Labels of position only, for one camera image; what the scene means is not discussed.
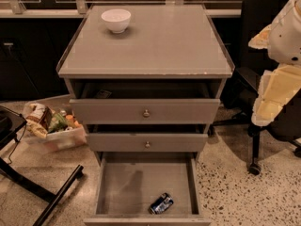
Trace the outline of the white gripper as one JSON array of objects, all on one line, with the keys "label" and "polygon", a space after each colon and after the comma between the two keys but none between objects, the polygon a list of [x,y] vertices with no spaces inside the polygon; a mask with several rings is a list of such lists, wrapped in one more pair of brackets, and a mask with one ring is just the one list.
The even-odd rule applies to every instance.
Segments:
[{"label": "white gripper", "polygon": [[263,73],[253,105],[251,121],[266,126],[301,89],[301,67],[297,66],[301,64],[301,0],[289,0],[271,25],[253,37],[248,46],[268,47],[269,57],[283,63]]}]

